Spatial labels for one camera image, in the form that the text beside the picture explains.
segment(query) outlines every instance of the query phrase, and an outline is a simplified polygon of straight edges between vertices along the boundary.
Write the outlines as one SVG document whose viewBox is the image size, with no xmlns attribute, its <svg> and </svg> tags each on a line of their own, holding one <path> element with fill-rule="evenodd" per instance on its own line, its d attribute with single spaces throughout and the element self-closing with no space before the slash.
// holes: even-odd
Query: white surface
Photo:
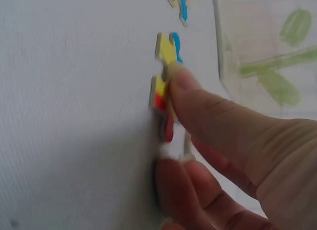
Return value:
<svg viewBox="0 0 317 230">
<path fill-rule="evenodd" d="M 0 229 L 156 230 L 158 32 L 220 95 L 211 0 L 0 0 Z M 234 195 L 233 185 L 223 181 Z"/>
</svg>

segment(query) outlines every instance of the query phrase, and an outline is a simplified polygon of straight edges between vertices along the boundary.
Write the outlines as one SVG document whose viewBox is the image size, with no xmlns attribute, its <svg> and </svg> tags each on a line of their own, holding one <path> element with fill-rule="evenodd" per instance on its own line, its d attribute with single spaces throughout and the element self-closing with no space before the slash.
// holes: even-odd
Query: skin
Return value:
<svg viewBox="0 0 317 230">
<path fill-rule="evenodd" d="M 236 203 L 201 163 L 162 155 L 158 197 L 173 219 L 163 230 L 317 229 L 317 122 L 267 117 L 208 93 L 179 65 L 173 71 L 172 103 L 193 144 L 268 219 Z"/>
</svg>

